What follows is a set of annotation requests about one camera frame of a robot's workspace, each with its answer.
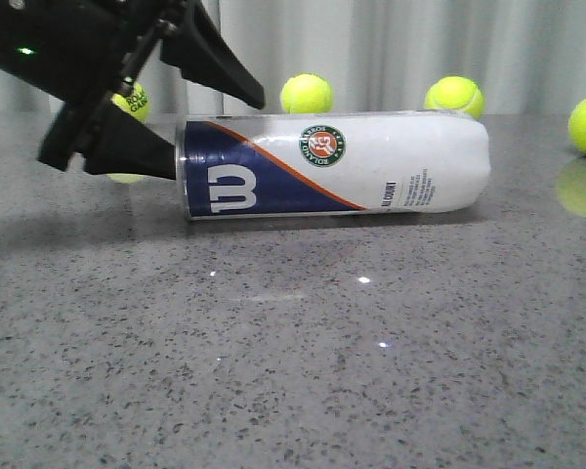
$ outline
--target wilson tennis ball can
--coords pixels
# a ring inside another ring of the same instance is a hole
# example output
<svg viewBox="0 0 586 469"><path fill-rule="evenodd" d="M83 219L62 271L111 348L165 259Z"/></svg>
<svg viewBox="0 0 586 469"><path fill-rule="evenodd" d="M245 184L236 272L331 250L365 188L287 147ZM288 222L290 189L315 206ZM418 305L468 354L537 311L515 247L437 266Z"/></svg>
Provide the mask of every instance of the wilson tennis ball can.
<svg viewBox="0 0 586 469"><path fill-rule="evenodd" d="M490 174L484 126L451 111L200 116L177 139L190 219L446 212Z"/></svg>

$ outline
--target gray speckled surface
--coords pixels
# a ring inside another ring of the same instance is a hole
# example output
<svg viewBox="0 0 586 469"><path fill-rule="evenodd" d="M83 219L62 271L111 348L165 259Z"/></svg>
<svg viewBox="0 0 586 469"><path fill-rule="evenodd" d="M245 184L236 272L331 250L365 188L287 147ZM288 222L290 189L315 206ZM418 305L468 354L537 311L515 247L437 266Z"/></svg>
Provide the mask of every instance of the gray speckled surface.
<svg viewBox="0 0 586 469"><path fill-rule="evenodd" d="M563 116L487 117L467 210L193 224L49 122L0 114L0 468L586 469Z"/></svg>

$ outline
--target green led light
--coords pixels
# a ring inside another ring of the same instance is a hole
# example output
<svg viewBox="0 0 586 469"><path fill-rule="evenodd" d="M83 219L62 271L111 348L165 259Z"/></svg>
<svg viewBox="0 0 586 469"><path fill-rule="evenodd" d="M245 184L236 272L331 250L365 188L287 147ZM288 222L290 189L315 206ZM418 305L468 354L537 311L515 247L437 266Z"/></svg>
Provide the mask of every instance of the green led light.
<svg viewBox="0 0 586 469"><path fill-rule="evenodd" d="M28 49L27 47L18 47L16 49L20 54L24 54L25 56L34 56L37 51L33 51L32 49Z"/></svg>

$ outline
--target roland garros logo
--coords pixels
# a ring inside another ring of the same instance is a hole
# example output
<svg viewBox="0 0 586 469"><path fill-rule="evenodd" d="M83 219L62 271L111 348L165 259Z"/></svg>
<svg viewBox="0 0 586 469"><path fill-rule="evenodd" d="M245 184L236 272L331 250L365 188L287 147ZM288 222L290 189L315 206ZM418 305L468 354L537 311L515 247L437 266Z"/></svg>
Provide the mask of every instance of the roland garros logo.
<svg viewBox="0 0 586 469"><path fill-rule="evenodd" d="M300 137L300 150L314 166L332 166L345 153L345 137L334 127L314 125Z"/></svg>

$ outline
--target curtain fold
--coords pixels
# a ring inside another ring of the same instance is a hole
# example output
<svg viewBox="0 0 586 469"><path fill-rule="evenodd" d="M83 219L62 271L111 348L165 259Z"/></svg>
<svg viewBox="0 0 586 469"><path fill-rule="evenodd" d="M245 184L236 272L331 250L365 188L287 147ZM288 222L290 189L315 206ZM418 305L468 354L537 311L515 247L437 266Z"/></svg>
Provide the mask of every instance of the curtain fold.
<svg viewBox="0 0 586 469"><path fill-rule="evenodd" d="M421 108L448 74L478 81L487 113L568 113L586 97L586 0L205 0L265 86L261 111L187 83L154 53L139 77L154 112L280 112L286 79L314 72L336 111ZM61 103L0 71L0 110Z"/></svg>

